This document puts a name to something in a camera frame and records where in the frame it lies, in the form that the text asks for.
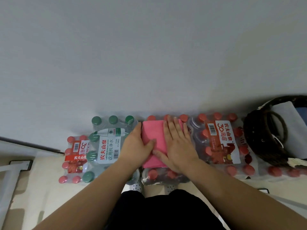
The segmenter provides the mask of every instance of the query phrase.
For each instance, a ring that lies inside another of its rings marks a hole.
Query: dark brown woven basket
[[[287,101],[291,101],[294,107],[307,107],[307,96],[305,95],[278,97],[264,104],[261,109],[249,113],[243,126],[244,135],[251,150],[264,161],[278,167],[289,167],[288,158],[294,157],[274,139],[269,129],[268,119],[272,114],[276,116],[270,111],[273,105]],[[287,140],[288,131],[282,118],[280,116],[278,118],[284,127],[284,139],[281,140],[283,143]]]

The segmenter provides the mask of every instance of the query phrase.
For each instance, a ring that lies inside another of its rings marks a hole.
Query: person's right hand
[[[174,117],[174,120],[172,120],[171,116],[168,116],[167,121],[163,123],[163,127],[167,155],[158,150],[153,150],[153,154],[174,172],[184,174],[185,170],[192,165],[192,162],[199,159],[192,145],[187,125],[186,123],[183,124],[182,131],[178,119]]]

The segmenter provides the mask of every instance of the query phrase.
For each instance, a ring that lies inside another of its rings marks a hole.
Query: green bottle cap
[[[86,155],[88,161],[96,161],[98,158],[98,153],[95,151],[89,151]]]
[[[132,125],[133,122],[134,122],[134,117],[131,116],[131,115],[128,115],[128,116],[125,118],[125,122],[126,122],[126,124],[128,124],[128,125]]]
[[[98,126],[102,123],[102,119],[99,116],[95,116],[92,118],[92,124]]]
[[[117,122],[118,122],[118,118],[117,118],[116,115],[110,116],[110,118],[109,118],[109,123],[110,124],[114,125],[114,124],[117,124]]]
[[[86,183],[89,183],[95,179],[95,174],[92,171],[87,171],[84,173],[82,180]]]
[[[93,132],[92,134],[90,134],[90,136],[88,137],[89,138],[89,140],[91,141],[91,142],[97,142],[98,140],[99,140],[99,135],[97,135],[97,132],[95,131],[95,132]]]

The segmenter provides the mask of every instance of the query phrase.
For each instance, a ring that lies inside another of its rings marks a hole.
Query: gray wall
[[[306,0],[0,0],[0,136],[65,149],[91,118],[306,93]]]

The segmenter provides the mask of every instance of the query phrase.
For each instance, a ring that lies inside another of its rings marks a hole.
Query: person's right arm
[[[257,189],[198,158],[190,134],[178,119],[164,123],[167,156],[153,153],[170,169],[186,175],[231,229],[304,229],[307,219]]]

